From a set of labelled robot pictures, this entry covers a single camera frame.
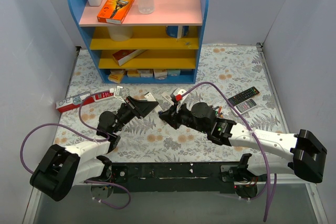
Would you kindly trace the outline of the white slim remote control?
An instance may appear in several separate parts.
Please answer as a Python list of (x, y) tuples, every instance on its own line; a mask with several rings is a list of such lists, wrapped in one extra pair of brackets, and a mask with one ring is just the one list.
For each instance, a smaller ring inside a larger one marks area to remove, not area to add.
[[(146, 93), (145, 95), (144, 95), (144, 97), (145, 97), (145, 99), (147, 100), (147, 101), (155, 101), (155, 102), (157, 102), (157, 100), (154, 98), (154, 96), (152, 95), (152, 93), (151, 92), (148, 92), (148, 93)], [(160, 111), (162, 111), (162, 108), (160, 107), (160, 105), (158, 104), (156, 107), (155, 107), (155, 112), (156, 113), (159, 113)]]

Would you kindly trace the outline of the white remote battery cover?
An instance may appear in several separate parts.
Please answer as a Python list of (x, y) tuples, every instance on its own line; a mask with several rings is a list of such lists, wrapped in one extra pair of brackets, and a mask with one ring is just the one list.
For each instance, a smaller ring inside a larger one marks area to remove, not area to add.
[(174, 102), (172, 101), (172, 98), (170, 97), (169, 94), (167, 94), (166, 92), (163, 92), (161, 94), (161, 96), (170, 104), (170, 105), (173, 105)]

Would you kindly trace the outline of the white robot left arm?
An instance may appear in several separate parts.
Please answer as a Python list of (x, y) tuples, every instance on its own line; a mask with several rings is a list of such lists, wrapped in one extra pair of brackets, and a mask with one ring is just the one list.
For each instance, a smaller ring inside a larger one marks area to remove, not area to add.
[(142, 119), (158, 105), (157, 101), (128, 96), (118, 111), (100, 114), (97, 138), (66, 147), (52, 145), (29, 183), (53, 200), (60, 201), (78, 183), (90, 179), (98, 183), (108, 182), (112, 178), (112, 162), (106, 154), (116, 148), (120, 140), (117, 133), (134, 117)]

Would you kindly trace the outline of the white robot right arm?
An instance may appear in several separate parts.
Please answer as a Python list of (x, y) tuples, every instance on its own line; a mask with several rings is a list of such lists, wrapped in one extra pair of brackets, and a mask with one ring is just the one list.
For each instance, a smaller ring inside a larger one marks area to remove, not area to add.
[(161, 120), (172, 128), (180, 125), (205, 133), (207, 139), (217, 145), (247, 147), (272, 154), (264, 160), (251, 156), (238, 166), (238, 176), (251, 180), (266, 173), (294, 174), (311, 183), (323, 180), (327, 149), (308, 131), (298, 134), (282, 134), (263, 130), (250, 130), (233, 120), (220, 118), (205, 102), (199, 102), (188, 109), (186, 105), (171, 106), (159, 112)]

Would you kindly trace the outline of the red white calculator remote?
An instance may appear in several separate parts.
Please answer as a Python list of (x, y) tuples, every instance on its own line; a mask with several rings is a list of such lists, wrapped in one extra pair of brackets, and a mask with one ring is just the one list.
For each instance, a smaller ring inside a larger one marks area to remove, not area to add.
[(114, 97), (114, 93), (110, 91), (99, 92), (94, 95), (95, 102), (101, 102), (105, 100), (112, 99)]

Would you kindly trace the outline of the pile of aaa batteries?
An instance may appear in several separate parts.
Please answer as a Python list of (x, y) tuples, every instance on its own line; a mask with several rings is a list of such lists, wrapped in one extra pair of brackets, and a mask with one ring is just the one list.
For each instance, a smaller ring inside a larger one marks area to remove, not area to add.
[(216, 106), (213, 109), (215, 110), (216, 117), (219, 117), (219, 118), (223, 117), (223, 113), (222, 113), (223, 107), (222, 106)]

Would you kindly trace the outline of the grey ac remote control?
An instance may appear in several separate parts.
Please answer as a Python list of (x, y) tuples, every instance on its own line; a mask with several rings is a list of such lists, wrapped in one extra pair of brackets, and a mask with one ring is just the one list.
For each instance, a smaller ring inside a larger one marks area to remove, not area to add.
[(257, 106), (257, 103), (253, 99), (248, 99), (238, 105), (236, 105), (236, 109), (240, 114), (244, 114), (252, 110)]

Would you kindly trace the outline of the black tv remote control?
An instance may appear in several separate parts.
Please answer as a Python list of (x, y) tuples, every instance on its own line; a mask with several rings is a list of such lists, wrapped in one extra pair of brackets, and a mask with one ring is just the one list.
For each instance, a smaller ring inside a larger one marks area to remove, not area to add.
[(239, 94), (236, 94), (234, 96), (232, 96), (231, 98), (229, 98), (229, 102), (231, 103), (232, 106), (236, 106), (256, 95), (258, 95), (260, 92), (256, 87), (251, 87), (247, 90), (242, 91)]

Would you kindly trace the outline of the red white box on shelf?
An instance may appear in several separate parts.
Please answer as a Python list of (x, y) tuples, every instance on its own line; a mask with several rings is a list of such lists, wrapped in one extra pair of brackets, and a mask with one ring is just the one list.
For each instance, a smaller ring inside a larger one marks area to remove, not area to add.
[(118, 64), (118, 66), (122, 66), (123, 64), (127, 63), (131, 59), (139, 56), (140, 54), (144, 53), (145, 49), (125, 49), (125, 50), (119, 50), (112, 54), (115, 62)]

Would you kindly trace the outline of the blue wooden shelf unit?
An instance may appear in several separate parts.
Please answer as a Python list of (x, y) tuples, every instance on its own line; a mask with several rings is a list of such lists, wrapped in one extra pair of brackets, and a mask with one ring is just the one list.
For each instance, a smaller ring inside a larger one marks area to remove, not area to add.
[[(123, 77), (122, 83), (195, 83), (205, 31), (209, 0), (154, 0), (155, 11), (140, 14), (133, 4), (121, 25), (97, 21), (100, 6), (87, 0), (67, 0), (70, 13), (102, 82), (110, 83), (110, 69), (179, 69), (178, 76)], [(127, 41), (113, 41), (108, 27), (133, 27)], [(166, 34), (166, 26), (189, 26), (186, 37), (176, 39)], [(145, 52), (118, 66), (112, 54), (119, 50), (145, 49)]]

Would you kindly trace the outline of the red white toothpaste box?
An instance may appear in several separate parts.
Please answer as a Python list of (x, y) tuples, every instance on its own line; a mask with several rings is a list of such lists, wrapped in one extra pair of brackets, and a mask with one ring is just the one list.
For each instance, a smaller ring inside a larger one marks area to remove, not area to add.
[(84, 106), (94, 102), (95, 99), (91, 92), (84, 92), (56, 102), (56, 110), (64, 113), (80, 107), (81, 104)]

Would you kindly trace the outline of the white cup on shelf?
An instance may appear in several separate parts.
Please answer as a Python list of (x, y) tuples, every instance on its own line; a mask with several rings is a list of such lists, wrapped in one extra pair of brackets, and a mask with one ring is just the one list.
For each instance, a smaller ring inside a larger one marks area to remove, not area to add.
[(122, 42), (127, 41), (133, 36), (133, 27), (111, 26), (108, 27), (108, 33), (113, 41)]

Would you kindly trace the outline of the blue white can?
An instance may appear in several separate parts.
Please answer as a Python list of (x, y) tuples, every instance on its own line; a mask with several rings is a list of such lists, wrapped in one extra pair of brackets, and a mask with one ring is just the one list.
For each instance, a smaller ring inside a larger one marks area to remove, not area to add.
[(169, 37), (180, 39), (189, 33), (189, 26), (166, 26), (166, 34)]

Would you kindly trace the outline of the orange razor box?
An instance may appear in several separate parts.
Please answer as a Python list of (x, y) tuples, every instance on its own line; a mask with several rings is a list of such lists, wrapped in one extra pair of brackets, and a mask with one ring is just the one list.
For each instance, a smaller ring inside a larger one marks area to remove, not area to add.
[(121, 25), (134, 0), (107, 0), (97, 15), (100, 23)]

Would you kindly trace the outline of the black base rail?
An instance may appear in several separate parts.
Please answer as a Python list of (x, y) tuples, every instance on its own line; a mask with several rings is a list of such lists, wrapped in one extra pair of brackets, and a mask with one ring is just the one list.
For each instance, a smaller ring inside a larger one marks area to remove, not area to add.
[(92, 181), (111, 185), (115, 193), (217, 191), (255, 197), (266, 173), (249, 172), (250, 157), (244, 154), (237, 162), (113, 163), (104, 177)]

